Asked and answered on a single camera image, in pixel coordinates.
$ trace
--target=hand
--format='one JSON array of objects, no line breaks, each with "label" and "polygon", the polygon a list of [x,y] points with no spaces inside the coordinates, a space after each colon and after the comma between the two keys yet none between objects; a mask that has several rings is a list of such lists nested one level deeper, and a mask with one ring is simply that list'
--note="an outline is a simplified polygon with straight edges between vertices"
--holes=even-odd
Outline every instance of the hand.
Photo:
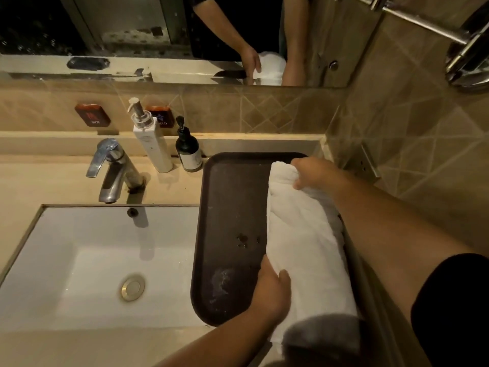
[{"label": "hand", "polygon": [[250,311],[256,311],[277,325],[287,316],[290,310],[290,277],[282,270],[277,275],[266,255],[263,256],[262,266],[258,272]]},{"label": "hand", "polygon": [[306,84],[306,70],[304,64],[288,60],[282,75],[282,86],[304,86]]},{"label": "hand", "polygon": [[262,64],[260,63],[260,56],[250,45],[246,45],[241,51],[239,51],[241,55],[241,62],[243,64],[243,68],[246,72],[246,76],[248,81],[253,80],[253,73],[256,69],[258,73],[262,71]]},{"label": "hand", "polygon": [[305,157],[293,159],[290,164],[299,172],[299,178],[293,185],[294,189],[312,187],[329,192],[331,186],[341,183],[344,179],[344,172],[329,160]]}]

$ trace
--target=bottle label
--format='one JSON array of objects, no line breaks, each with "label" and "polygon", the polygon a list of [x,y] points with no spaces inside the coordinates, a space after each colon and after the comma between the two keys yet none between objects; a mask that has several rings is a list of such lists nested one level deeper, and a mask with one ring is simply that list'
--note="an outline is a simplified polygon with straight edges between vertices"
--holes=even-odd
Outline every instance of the bottle label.
[{"label": "bottle label", "polygon": [[179,154],[182,165],[187,170],[195,170],[202,166],[202,154],[200,149],[193,154]]}]

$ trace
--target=faucet handle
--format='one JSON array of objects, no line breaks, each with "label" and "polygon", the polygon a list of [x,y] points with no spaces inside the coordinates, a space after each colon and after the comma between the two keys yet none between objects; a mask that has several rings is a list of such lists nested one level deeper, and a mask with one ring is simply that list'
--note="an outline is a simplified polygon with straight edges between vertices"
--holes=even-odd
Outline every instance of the faucet handle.
[{"label": "faucet handle", "polygon": [[87,171],[87,178],[95,178],[105,160],[117,161],[124,156],[124,150],[114,138],[102,140],[97,145],[97,151],[93,155]]}]

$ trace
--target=sink drain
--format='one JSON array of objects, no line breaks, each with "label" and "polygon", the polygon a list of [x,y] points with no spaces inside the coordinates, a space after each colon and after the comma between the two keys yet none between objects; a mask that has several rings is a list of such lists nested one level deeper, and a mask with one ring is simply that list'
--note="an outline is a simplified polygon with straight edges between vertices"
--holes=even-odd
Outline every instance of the sink drain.
[{"label": "sink drain", "polygon": [[133,302],[143,295],[146,281],[139,274],[132,274],[122,282],[120,294],[125,302]]}]

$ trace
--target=towel rack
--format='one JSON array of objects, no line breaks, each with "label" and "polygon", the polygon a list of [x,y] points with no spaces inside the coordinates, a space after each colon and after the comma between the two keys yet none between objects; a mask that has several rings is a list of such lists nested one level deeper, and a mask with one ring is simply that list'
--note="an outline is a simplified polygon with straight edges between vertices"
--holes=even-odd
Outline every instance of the towel rack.
[{"label": "towel rack", "polygon": [[445,67],[446,79],[449,83],[462,90],[467,89],[464,91],[485,91],[489,88],[489,52],[483,47],[489,41],[489,2],[481,6],[464,24],[464,26],[470,25],[472,29],[466,30],[464,28],[450,28],[390,0],[358,1],[369,5],[372,11],[384,11],[449,38],[454,43],[450,47],[449,53],[451,52],[451,54],[447,57]]}]

